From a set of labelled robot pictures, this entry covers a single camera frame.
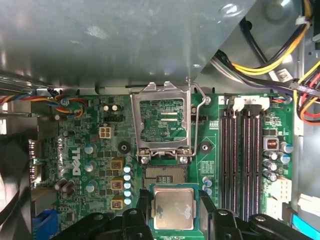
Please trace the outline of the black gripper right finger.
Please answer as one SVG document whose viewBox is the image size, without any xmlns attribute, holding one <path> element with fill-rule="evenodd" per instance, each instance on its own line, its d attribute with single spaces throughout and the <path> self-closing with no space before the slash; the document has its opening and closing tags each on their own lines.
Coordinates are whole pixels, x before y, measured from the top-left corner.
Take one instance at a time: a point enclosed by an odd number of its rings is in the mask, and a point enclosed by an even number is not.
<svg viewBox="0 0 320 240">
<path fill-rule="evenodd" d="M 254 214 L 248 221 L 232 211 L 216 208 L 207 192 L 198 191 L 198 223 L 206 240 L 308 240 L 303 233 L 266 215 Z"/>
</svg>

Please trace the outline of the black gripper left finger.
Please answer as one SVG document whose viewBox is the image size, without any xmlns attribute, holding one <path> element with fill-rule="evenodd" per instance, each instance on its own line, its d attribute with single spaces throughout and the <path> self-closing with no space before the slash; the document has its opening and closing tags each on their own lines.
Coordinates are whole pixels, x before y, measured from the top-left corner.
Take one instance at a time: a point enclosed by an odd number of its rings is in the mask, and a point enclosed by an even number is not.
<svg viewBox="0 0 320 240">
<path fill-rule="evenodd" d="M 122 215 L 91 213 L 53 238 L 55 240 L 152 240 L 148 220 L 151 213 L 151 193 L 141 189 L 135 208 Z"/>
</svg>

